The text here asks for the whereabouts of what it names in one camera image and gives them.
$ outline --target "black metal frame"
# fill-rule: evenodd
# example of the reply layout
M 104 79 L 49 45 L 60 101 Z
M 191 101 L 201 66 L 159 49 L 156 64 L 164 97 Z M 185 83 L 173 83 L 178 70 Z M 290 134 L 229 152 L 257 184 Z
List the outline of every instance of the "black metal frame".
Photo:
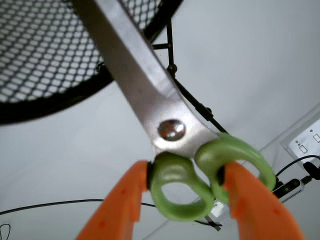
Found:
M 167 35 L 167 43 L 156 44 L 153 45 L 155 50 L 158 49 L 168 49 L 168 58 L 169 58 L 169 66 L 167 70 L 171 77 L 173 78 L 175 84 L 179 88 L 181 94 L 194 106 L 194 108 L 199 112 L 201 116 L 204 117 L 205 120 L 211 122 L 220 132 L 228 133 L 215 119 L 214 115 L 210 108 L 205 107 L 202 103 L 200 103 L 177 79 L 176 72 L 178 71 L 177 65 L 175 65 L 174 61 L 174 42 L 172 36 L 172 23 L 171 19 L 168 21 L 166 25 L 166 35 Z

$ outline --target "white surface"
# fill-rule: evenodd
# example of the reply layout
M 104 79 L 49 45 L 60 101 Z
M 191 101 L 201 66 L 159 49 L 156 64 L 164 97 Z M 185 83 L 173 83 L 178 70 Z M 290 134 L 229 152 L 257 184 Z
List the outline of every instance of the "white surface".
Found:
M 302 123 L 293 133 L 286 137 L 281 144 L 295 159 L 307 155 L 320 155 L 320 112 Z M 313 158 L 302 160 L 302 163 Z
M 185 1 L 173 21 L 177 79 L 231 134 L 261 149 L 320 102 L 319 9 L 316 0 Z M 281 148 L 270 150 L 267 160 L 279 159 L 283 167 L 292 159 Z M 112 84 L 58 114 L 0 127 L 0 211 L 104 198 L 136 160 L 152 157 L 143 128 Z M 296 168 L 303 175 L 293 167 L 284 180 Z M 299 203 L 287 205 L 313 240 L 320 234 L 313 196 L 320 191 L 317 183 L 310 186 L 296 197 Z M 176 189 L 171 194 L 177 201 L 194 197 Z M 143 200 L 150 203 L 150 195 Z M 73 220 L 71 229 L 58 207 L 2 215 L 0 223 L 10 221 L 12 236 L 20 232 L 10 240 L 71 239 L 96 207 L 62 208 L 63 217 Z M 34 217 L 38 211 L 47 214 Z M 134 240 L 165 221 L 155 209 L 146 211 Z M 43 235 L 34 233 L 41 228 Z M 150 239 L 238 239 L 234 225 L 217 233 L 196 223 L 170 223 L 159 231 Z

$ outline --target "green scissor handle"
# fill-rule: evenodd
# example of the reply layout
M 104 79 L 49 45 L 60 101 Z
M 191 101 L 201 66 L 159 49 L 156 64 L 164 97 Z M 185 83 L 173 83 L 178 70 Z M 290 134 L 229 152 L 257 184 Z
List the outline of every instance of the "green scissor handle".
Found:
M 203 145 L 195 155 L 195 163 L 210 180 L 208 187 L 197 175 L 190 159 L 172 153 L 163 153 L 152 164 L 149 176 L 149 190 L 158 210 L 174 221 L 193 221 L 209 214 L 215 197 L 229 203 L 228 193 L 218 181 L 218 170 L 229 162 L 246 160 L 260 171 L 260 180 L 269 190 L 276 184 L 275 175 L 263 159 L 250 145 L 227 135 Z M 201 200 L 190 204 L 175 204 L 166 199 L 162 186 L 169 183 L 188 185 Z
M 221 202 L 228 204 L 228 193 L 219 185 L 218 170 L 229 162 L 246 160 L 259 171 L 259 179 L 271 191 L 276 184 L 272 168 L 254 148 L 225 133 L 220 138 L 203 145 L 195 155 L 196 165 L 209 178 L 213 194 Z
M 149 176 L 149 190 L 158 210 L 174 221 L 193 221 L 209 214 L 215 198 L 211 189 L 197 175 L 188 158 L 172 153 L 163 153 L 152 164 Z M 170 183 L 188 185 L 200 200 L 190 204 L 175 204 L 167 200 L 162 186 Z

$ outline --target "orange plastic jaw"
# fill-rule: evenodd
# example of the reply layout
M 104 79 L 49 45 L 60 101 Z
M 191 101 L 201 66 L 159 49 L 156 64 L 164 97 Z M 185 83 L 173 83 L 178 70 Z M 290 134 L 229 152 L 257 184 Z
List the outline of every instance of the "orange plastic jaw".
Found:
M 123 175 L 76 240 L 131 240 L 148 190 L 147 167 L 147 161 L 138 161 Z
M 304 240 L 293 216 L 261 181 L 236 162 L 225 165 L 224 185 L 241 240 Z

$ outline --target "scissors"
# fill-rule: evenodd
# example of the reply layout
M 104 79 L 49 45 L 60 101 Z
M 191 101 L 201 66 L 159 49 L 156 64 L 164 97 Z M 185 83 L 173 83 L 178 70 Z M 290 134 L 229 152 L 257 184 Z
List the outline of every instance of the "scissors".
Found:
M 73 4 L 152 142 L 157 157 L 149 167 L 148 189 L 165 217 L 192 221 L 208 215 L 215 198 L 227 204 L 228 194 L 219 185 L 218 171 L 236 160 L 252 163 L 260 171 L 263 184 L 273 189 L 274 173 L 253 147 L 207 128 L 192 113 L 118 0 L 74 0 Z M 210 186 L 196 175 L 192 160 L 208 177 Z M 200 200 L 170 202 L 162 192 L 162 186 L 170 183 L 188 185 Z

